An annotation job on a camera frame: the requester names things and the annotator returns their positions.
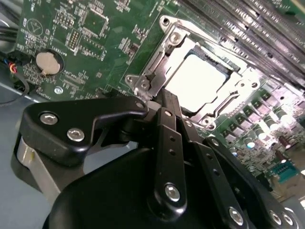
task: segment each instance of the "cable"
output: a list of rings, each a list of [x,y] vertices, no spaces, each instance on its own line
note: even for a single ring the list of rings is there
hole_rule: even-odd
[[[16,36],[12,36],[8,34],[0,34],[0,41],[15,43]]]
[[[18,29],[6,27],[6,26],[0,26],[0,33],[6,33],[6,34],[17,34]]]
[[[8,106],[8,105],[11,105],[11,104],[19,101],[20,99],[25,97],[30,91],[30,86],[29,86],[28,82],[26,81],[26,79],[24,78],[24,76],[19,74],[19,73],[15,73],[14,75],[23,83],[24,92],[19,97],[17,97],[16,99],[13,99],[13,100],[8,101],[8,102],[0,103],[0,107]]]
[[[10,67],[10,72],[11,73],[13,73],[13,74],[17,73],[17,69],[16,69],[16,64],[15,63],[10,63],[9,67]]]
[[[19,16],[13,12],[11,8],[6,6],[3,2],[0,2],[0,12],[10,21],[15,23],[16,25],[19,24]]]

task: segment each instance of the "bolt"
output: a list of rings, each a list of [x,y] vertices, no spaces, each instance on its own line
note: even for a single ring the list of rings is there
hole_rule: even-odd
[[[54,125],[58,122],[58,118],[50,113],[45,113],[40,116],[40,121],[46,125]]]
[[[274,222],[276,222],[278,225],[282,224],[281,219],[279,218],[279,216],[277,214],[275,214],[274,211],[270,211],[269,213]]]
[[[292,226],[292,225],[294,224],[294,222],[292,221],[292,219],[291,219],[286,213],[282,212],[282,215],[283,215],[285,221],[286,221],[290,226]]]
[[[180,193],[174,185],[165,186],[165,193],[167,197],[173,202],[177,202],[180,200]]]
[[[189,126],[189,127],[192,127],[192,123],[190,121],[185,121],[185,123]]]
[[[147,88],[147,84],[143,83],[143,84],[141,85],[141,87],[144,88],[144,89],[146,89],[146,88]]]
[[[170,41],[173,44],[179,44],[181,42],[181,35],[177,32],[173,32],[170,36]]]
[[[170,113],[169,111],[165,111],[167,116],[172,116],[172,113]]]
[[[217,140],[216,139],[212,139],[212,142],[213,142],[213,144],[215,145],[215,146],[219,146],[219,143],[217,142]]]
[[[59,87],[59,86],[56,86],[56,87],[54,88],[54,92],[55,92],[56,94],[62,94],[62,93],[63,93],[63,89],[62,89],[61,87]]]
[[[85,138],[84,132],[78,128],[68,130],[67,136],[73,142],[81,142]]]
[[[136,103],[137,107],[139,108],[144,108],[143,104],[142,103]]]
[[[234,222],[237,223],[239,226],[244,224],[244,219],[242,215],[235,208],[230,207],[229,213]]]

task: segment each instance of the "capacitor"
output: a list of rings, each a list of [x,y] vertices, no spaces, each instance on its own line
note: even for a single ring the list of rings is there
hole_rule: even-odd
[[[275,114],[281,120],[281,122],[285,122],[289,119],[289,115],[283,110],[279,110]]]
[[[254,142],[251,138],[249,138],[249,137],[246,137],[246,138],[244,139],[244,144],[245,144],[249,149],[252,149],[252,148],[255,147],[255,142]]]
[[[289,149],[291,144],[284,136],[279,136],[278,141],[282,144],[285,149]]]
[[[267,134],[261,128],[256,129],[255,134],[260,140],[264,140],[267,138]]]
[[[232,153],[233,156],[237,156],[237,150],[235,147],[231,147],[230,149],[230,152]]]
[[[287,158],[280,151],[276,150],[274,154],[282,164],[287,161]]]
[[[278,124],[273,119],[267,119],[265,122],[271,131],[278,129]]]

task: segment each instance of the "mounting screw hole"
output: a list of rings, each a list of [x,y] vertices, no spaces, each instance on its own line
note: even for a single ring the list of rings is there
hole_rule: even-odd
[[[128,81],[129,83],[132,83],[132,82],[133,82],[133,79],[129,76],[129,77],[127,78],[127,81]]]
[[[206,154],[206,156],[207,156],[207,158],[210,159],[210,160],[213,159],[213,157],[212,157],[210,154]]]
[[[170,154],[172,155],[172,156],[176,156],[176,152],[175,151],[173,151],[172,149],[170,149]]]
[[[217,169],[213,169],[213,172],[215,173],[216,176],[220,176],[220,173],[218,172]]]
[[[252,86],[252,88],[256,88],[258,86],[258,84],[257,83],[253,83],[251,86]]]
[[[142,103],[137,102],[136,105],[137,105],[137,107],[139,107],[139,108],[144,108],[144,105],[143,105]]]
[[[164,18],[162,21],[162,24],[165,26],[169,25],[169,23],[170,23],[170,20],[168,20],[168,18]]]

